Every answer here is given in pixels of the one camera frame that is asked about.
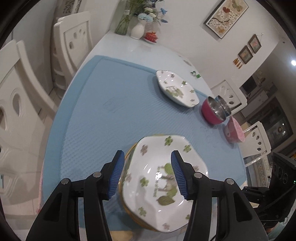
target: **white ceramic dish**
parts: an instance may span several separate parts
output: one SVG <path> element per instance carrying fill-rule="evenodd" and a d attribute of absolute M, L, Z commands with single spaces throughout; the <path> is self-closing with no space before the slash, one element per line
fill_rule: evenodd
<path fill-rule="evenodd" d="M 195 171 L 208 176 L 207 166 L 183 136 L 156 135 L 141 139 L 125 163 L 122 198 L 137 218 L 160 232 L 173 232 L 188 223 L 192 201 L 180 194 L 170 163 L 178 150 Z"/>
<path fill-rule="evenodd" d="M 161 90 L 171 100 L 188 108 L 194 107 L 200 102 L 194 88 L 176 73 L 158 70 L 156 76 Z"/>

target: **pink stainless steel bowl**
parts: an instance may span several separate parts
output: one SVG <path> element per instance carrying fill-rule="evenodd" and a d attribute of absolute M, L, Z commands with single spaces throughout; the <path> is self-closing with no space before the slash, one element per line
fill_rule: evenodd
<path fill-rule="evenodd" d="M 202 104 L 202 115 L 212 125 L 221 124 L 226 120 L 223 107 L 210 96 Z"/>

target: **picture frame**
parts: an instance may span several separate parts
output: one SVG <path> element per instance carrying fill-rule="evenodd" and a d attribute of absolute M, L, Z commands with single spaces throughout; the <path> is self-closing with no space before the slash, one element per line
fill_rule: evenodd
<path fill-rule="evenodd" d="M 255 35 L 255 34 L 248 41 L 248 44 L 250 45 L 250 47 L 254 53 L 257 53 L 258 50 L 262 47 L 257 35 Z"/>
<path fill-rule="evenodd" d="M 222 39 L 248 8 L 244 0 L 222 0 L 204 24 Z"/>
<path fill-rule="evenodd" d="M 253 55 L 247 45 L 239 52 L 239 57 L 244 64 L 247 64 L 253 58 Z"/>

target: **flower vase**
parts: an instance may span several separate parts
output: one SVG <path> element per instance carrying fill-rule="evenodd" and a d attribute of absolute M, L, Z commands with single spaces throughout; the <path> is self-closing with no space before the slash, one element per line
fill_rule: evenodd
<path fill-rule="evenodd" d="M 120 22 L 119 22 L 117 28 L 115 29 L 116 34 L 126 35 L 127 30 L 128 30 L 128 25 L 129 25 L 131 17 L 132 17 L 130 8 L 131 8 L 130 1 L 126 1 L 125 10 L 123 12 L 123 15 L 120 19 Z"/>
<path fill-rule="evenodd" d="M 146 23 L 145 20 L 139 20 L 138 24 L 134 26 L 131 31 L 131 37 L 133 39 L 140 39 L 144 35 Z"/>

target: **blue table mat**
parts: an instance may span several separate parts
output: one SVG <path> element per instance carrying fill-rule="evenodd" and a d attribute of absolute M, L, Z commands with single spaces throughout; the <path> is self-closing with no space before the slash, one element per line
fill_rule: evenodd
<path fill-rule="evenodd" d="M 201 114 L 205 94 L 196 91 L 200 104 L 193 108 L 180 106 L 162 93 L 155 72 L 105 56 L 93 57 L 80 70 L 52 124 L 44 160 L 44 200 L 62 178 L 84 179 L 112 161 L 117 150 L 126 153 L 152 134 L 185 136 L 206 163 L 210 178 L 230 177 L 243 184 L 247 178 L 238 145 L 225 139 L 224 123 L 212 126 Z M 82 202 L 79 206 L 82 213 Z M 124 211 L 118 192 L 104 202 L 104 209 L 110 230 L 139 228 Z"/>

